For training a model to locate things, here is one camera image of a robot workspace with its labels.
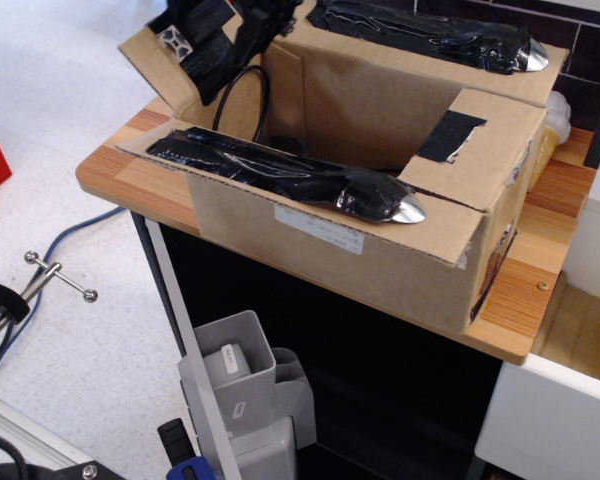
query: wooden tabletop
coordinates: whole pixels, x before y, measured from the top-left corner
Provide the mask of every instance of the wooden tabletop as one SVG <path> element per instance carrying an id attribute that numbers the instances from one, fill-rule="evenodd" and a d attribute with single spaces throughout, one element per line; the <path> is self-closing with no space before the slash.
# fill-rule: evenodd
<path id="1" fill-rule="evenodd" d="M 200 236 L 184 172 L 116 150 L 115 145 L 164 122 L 170 108 L 154 100 L 77 169 L 88 193 L 165 225 Z M 591 134 L 574 129 L 527 194 L 518 236 L 480 314 L 463 335 L 441 335 L 522 364 L 531 351 L 562 269 L 595 170 L 582 166 Z M 423 328 L 431 327 L 414 322 Z"/>

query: white label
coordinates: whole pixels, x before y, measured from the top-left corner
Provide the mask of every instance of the white label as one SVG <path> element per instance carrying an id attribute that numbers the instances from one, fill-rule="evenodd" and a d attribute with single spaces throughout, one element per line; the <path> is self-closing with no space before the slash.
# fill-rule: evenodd
<path id="1" fill-rule="evenodd" d="M 233 420 L 242 417 L 242 415 L 244 414 L 244 407 L 246 406 L 247 402 L 236 403 L 236 406 L 233 409 Z"/>
<path id="2" fill-rule="evenodd" d="M 280 223 L 332 243 L 356 255 L 362 255 L 364 235 L 355 230 L 280 205 L 275 206 L 275 216 Z"/>
<path id="3" fill-rule="evenodd" d="M 231 345 L 222 347 L 222 358 L 224 358 L 224 366 L 227 369 L 228 374 L 236 373 L 238 371 L 238 363 L 236 362 L 236 356 L 233 353 L 233 347 Z"/>

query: black tape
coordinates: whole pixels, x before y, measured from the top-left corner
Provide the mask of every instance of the black tape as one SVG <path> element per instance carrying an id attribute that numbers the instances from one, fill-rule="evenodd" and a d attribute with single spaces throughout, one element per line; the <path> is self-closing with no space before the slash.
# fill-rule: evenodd
<path id="1" fill-rule="evenodd" d="M 330 32 L 505 75 L 526 71 L 531 50 L 525 27 L 423 15 L 362 0 L 318 0 L 307 19 Z"/>
<path id="2" fill-rule="evenodd" d="M 235 44 L 222 27 L 235 15 L 225 0 L 169 0 L 148 26 L 171 49 L 209 105 L 278 34 L 291 31 L 300 0 L 243 0 Z"/>
<path id="3" fill-rule="evenodd" d="M 174 130 L 147 153 L 368 222 L 392 220 L 413 194 L 389 175 L 291 155 L 198 127 Z"/>
<path id="4" fill-rule="evenodd" d="M 455 157 L 473 130 L 485 123 L 487 121 L 483 118 L 447 110 L 422 144 L 417 155 L 438 163 L 454 163 Z"/>

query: metal clamp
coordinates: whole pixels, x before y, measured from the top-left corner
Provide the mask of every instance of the metal clamp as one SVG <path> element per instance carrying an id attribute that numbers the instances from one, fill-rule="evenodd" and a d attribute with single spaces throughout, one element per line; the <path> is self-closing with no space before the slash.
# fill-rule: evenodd
<path id="1" fill-rule="evenodd" d="M 36 252 L 25 253 L 24 261 L 30 265 L 33 265 L 35 263 L 36 265 L 43 268 L 44 270 L 49 270 L 50 267 L 54 265 L 53 263 L 51 264 L 51 266 L 47 265 L 45 262 L 40 260 L 40 257 Z M 63 282 L 71 285 L 73 288 L 78 290 L 80 293 L 82 293 L 82 298 L 84 299 L 85 302 L 93 303 L 98 299 L 98 292 L 96 292 L 95 290 L 90 289 L 90 288 L 84 288 L 84 287 L 80 286 L 79 284 L 77 284 L 76 282 L 74 282 L 73 280 L 71 280 L 70 278 L 68 278 L 66 275 L 60 273 L 59 270 L 62 268 L 62 265 L 60 265 L 57 262 L 56 262 L 56 264 L 58 265 L 58 268 L 53 271 L 55 276 L 58 277 Z"/>
<path id="2" fill-rule="evenodd" d="M 25 262 L 28 264 L 35 264 L 42 268 L 42 273 L 38 275 L 22 292 L 21 297 L 25 300 L 25 302 L 29 303 L 33 297 L 35 297 L 42 288 L 49 283 L 49 281 L 53 277 L 58 277 L 60 280 L 68 283 L 73 288 L 82 293 L 82 298 L 87 303 L 93 303 L 98 299 L 98 292 L 92 289 L 86 289 L 76 282 L 66 277 L 65 275 L 60 273 L 60 269 L 62 265 L 58 262 L 53 262 L 47 265 L 45 262 L 40 260 L 39 255 L 36 252 L 27 252 L 24 256 Z M 0 332 L 9 324 L 10 315 L 2 314 L 0 315 Z"/>

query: cardboard box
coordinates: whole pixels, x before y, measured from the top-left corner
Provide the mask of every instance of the cardboard box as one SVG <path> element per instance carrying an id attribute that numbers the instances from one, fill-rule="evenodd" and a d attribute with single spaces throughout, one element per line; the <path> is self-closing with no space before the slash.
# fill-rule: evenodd
<path id="1" fill-rule="evenodd" d="M 272 82 L 266 133 L 302 139 L 312 157 L 400 170 L 427 219 L 369 224 L 188 169 L 201 235 L 398 318 L 461 333 L 513 238 L 542 106 L 566 51 L 547 47 L 548 69 L 505 77 L 314 29 L 304 19 L 311 7 L 301 7 L 296 31 L 260 59 Z M 122 149 L 149 157 L 146 148 L 172 128 L 210 128 L 215 105 L 202 106 L 151 31 L 121 48 L 175 111 Z M 249 139 L 260 87 L 255 75 L 244 80 L 220 131 Z M 447 110 L 486 123 L 453 163 L 418 156 Z"/>

